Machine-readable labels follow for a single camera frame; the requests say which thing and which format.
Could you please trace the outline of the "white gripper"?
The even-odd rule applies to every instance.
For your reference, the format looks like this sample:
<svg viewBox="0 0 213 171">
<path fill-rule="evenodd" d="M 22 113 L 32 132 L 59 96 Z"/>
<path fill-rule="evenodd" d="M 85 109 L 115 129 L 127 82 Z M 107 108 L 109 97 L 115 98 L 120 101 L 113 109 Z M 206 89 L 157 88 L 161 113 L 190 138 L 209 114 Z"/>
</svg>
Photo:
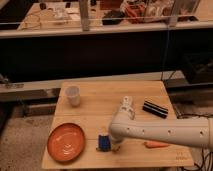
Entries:
<svg viewBox="0 0 213 171">
<path fill-rule="evenodd" d="M 97 150 L 101 152 L 108 152 L 112 146 L 119 146 L 124 141 L 123 137 L 115 135 L 99 135 Z"/>
</svg>

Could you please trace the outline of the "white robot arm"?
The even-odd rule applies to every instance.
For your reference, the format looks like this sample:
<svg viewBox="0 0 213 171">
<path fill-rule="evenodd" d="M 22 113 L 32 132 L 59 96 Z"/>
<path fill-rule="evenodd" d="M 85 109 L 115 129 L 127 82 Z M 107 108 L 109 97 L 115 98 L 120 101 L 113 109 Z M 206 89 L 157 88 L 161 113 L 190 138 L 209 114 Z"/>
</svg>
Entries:
<svg viewBox="0 0 213 171">
<path fill-rule="evenodd" d="M 99 151 L 117 151 L 125 138 L 205 148 L 213 152 L 213 118 L 136 121 L 133 98 L 125 96 L 108 127 L 98 137 Z"/>
</svg>

